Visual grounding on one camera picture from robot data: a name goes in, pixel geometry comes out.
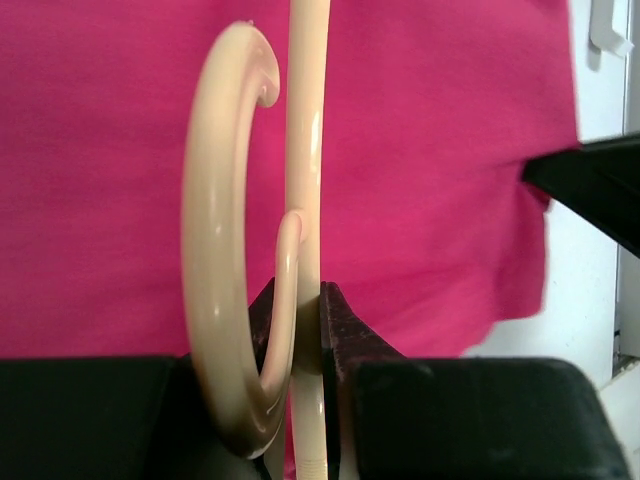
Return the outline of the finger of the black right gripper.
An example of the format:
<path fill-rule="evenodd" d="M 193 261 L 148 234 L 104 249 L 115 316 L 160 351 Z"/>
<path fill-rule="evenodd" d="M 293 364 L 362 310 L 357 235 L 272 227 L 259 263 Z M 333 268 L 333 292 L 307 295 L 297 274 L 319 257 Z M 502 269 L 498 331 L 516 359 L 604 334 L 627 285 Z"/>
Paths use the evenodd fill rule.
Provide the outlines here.
<path fill-rule="evenodd" d="M 634 255 L 639 253 L 639 135 L 582 144 L 529 160 L 522 180 Z"/>

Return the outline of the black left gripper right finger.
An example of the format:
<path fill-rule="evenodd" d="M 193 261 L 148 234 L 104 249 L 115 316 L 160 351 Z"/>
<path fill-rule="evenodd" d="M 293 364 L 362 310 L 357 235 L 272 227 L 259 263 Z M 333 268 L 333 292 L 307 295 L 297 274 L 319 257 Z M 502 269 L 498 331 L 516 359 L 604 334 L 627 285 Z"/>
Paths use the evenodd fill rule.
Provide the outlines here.
<path fill-rule="evenodd" d="M 628 479 L 597 393 L 554 358 L 408 358 L 319 299 L 333 479 Z"/>

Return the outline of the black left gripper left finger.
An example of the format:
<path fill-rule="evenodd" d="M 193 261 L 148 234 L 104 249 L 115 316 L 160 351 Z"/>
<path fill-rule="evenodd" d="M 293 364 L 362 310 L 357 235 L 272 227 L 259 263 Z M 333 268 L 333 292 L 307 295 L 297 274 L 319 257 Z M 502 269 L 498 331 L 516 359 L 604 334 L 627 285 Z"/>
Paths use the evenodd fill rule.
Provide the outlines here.
<path fill-rule="evenodd" d="M 223 445 L 189 355 L 4 359 L 4 479 L 266 479 Z"/>

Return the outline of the beige wooden hanger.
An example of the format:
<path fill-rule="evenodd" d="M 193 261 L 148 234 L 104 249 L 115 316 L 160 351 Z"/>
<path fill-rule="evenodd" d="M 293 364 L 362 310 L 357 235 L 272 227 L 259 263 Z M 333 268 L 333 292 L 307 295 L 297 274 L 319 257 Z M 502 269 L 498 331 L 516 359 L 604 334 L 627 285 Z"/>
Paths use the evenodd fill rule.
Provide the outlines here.
<path fill-rule="evenodd" d="M 320 192 L 330 5 L 290 5 L 288 72 L 248 22 L 228 26 L 203 64 L 187 134 L 181 257 L 191 356 L 212 420 L 235 454 L 328 475 L 320 354 Z M 287 97 L 286 207 L 275 255 L 271 327 L 254 358 L 247 304 L 245 200 L 254 111 Z"/>

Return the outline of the pink trousers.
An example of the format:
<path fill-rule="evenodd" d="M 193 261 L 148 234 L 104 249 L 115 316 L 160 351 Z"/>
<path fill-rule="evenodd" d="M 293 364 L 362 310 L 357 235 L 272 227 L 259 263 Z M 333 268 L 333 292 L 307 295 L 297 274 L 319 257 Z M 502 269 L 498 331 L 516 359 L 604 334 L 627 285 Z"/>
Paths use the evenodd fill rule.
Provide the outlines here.
<path fill-rule="evenodd" d="M 1 352 L 182 353 L 181 158 L 213 38 L 284 1 L 1 5 Z M 401 351 L 536 313 L 548 201 L 524 160 L 576 138 L 563 1 L 336 1 L 322 269 Z"/>

